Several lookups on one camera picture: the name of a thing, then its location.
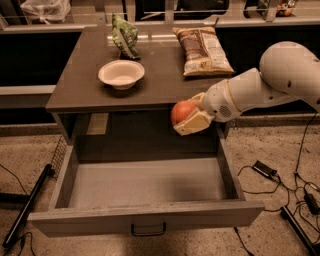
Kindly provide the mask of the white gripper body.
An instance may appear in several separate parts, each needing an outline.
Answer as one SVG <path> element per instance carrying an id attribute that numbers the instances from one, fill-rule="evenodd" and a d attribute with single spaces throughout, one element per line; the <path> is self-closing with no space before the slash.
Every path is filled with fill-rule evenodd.
<path id="1" fill-rule="evenodd" d="M 231 94 L 228 80 L 212 85 L 202 100 L 204 110 L 217 122 L 228 122 L 241 115 Z"/>

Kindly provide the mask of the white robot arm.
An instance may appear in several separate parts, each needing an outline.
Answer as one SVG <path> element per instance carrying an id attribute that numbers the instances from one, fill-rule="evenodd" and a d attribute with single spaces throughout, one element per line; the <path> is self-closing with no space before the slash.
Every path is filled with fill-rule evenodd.
<path id="1" fill-rule="evenodd" d="M 270 46 L 259 67 L 212 85 L 171 111 L 174 130 L 184 136 L 213 121 L 228 122 L 255 108 L 302 100 L 320 111 L 320 61 L 305 46 L 283 41 Z"/>

